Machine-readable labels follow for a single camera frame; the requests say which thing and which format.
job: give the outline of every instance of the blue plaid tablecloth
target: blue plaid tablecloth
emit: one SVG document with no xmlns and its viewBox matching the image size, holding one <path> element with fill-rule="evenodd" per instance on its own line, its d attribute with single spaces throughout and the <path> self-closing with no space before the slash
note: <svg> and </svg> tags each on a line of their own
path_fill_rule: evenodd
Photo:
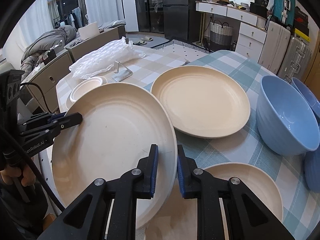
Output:
<svg viewBox="0 0 320 240">
<path fill-rule="evenodd" d="M 264 170 L 279 187 L 284 210 L 282 223 L 296 240 L 306 239 L 320 219 L 320 197 L 309 191 L 304 179 L 304 156 L 282 157 L 276 154 L 263 142 L 256 125 L 260 79 L 274 74 L 252 60 L 227 50 L 214 52 L 188 65 L 212 67 L 236 80 L 247 93 L 251 113 L 243 129 L 225 138 L 202 139 L 176 130 L 178 144 L 183 145 L 186 156 L 195 159 L 201 168 L 218 163 L 241 162 Z M 151 85 L 144 88 L 150 91 Z"/>
</svg>

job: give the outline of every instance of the screw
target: screw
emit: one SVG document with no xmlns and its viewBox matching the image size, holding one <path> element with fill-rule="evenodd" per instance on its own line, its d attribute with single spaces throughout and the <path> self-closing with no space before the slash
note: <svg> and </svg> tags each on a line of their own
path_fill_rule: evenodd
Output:
<svg viewBox="0 0 320 240">
<path fill-rule="evenodd" d="M 96 186 L 100 186 L 100 185 L 102 185 L 103 183 L 104 183 L 103 179 L 96 179 L 96 180 L 94 181 L 94 184 L 95 184 Z"/>
<path fill-rule="evenodd" d="M 196 174 L 196 175 L 201 175 L 203 173 L 203 170 L 199 169 L 199 168 L 196 168 L 193 170 L 193 173 Z"/>
<path fill-rule="evenodd" d="M 141 170 L 140 169 L 133 169 L 131 171 L 132 175 L 139 175 L 141 173 Z"/>
<path fill-rule="evenodd" d="M 240 179 L 238 179 L 237 177 L 233 177 L 233 178 L 231 178 L 231 183 L 238 185 L 240 183 Z"/>
</svg>

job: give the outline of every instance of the silver suitcase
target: silver suitcase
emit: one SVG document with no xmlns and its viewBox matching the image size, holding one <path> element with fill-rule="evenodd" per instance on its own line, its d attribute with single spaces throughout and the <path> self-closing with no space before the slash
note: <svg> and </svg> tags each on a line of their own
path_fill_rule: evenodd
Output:
<svg viewBox="0 0 320 240">
<path fill-rule="evenodd" d="M 288 83 L 291 83 L 292 77 L 301 79 L 311 56 L 312 52 L 308 45 L 297 37 L 290 36 L 289 45 L 277 76 Z"/>
<path fill-rule="evenodd" d="M 290 39 L 290 31 L 270 21 L 258 64 L 277 74 Z"/>
</svg>

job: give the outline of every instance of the light blue bowl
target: light blue bowl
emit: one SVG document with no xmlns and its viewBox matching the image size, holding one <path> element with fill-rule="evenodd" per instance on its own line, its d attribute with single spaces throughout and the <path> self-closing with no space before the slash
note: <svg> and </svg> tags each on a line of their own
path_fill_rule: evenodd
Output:
<svg viewBox="0 0 320 240">
<path fill-rule="evenodd" d="M 307 152 L 304 159 L 304 173 L 310 190 L 320 193 L 320 147 L 315 152 Z"/>
<path fill-rule="evenodd" d="M 319 146 L 319 127 L 310 106 L 277 76 L 261 78 L 256 120 L 264 142 L 280 155 L 298 155 Z"/>
<path fill-rule="evenodd" d="M 291 85 L 299 91 L 299 93 L 304 97 L 311 107 L 313 113 L 316 116 L 318 122 L 320 122 L 320 103 L 316 96 L 311 92 L 311 90 L 303 84 L 299 79 L 292 78 Z"/>
</svg>

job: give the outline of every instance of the slipper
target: slipper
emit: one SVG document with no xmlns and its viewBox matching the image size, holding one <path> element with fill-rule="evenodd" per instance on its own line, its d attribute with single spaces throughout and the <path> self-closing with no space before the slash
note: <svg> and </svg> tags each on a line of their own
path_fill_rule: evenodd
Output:
<svg viewBox="0 0 320 240">
<path fill-rule="evenodd" d="M 142 41 L 153 41 L 153 38 L 150 38 L 149 36 L 145 36 L 141 39 Z"/>
<path fill-rule="evenodd" d="M 147 44 L 147 42 L 146 41 L 136 41 L 136 42 L 134 42 L 133 43 L 134 45 L 138 45 L 138 46 L 141 46 L 141 45 L 145 45 L 145 44 Z"/>
</svg>

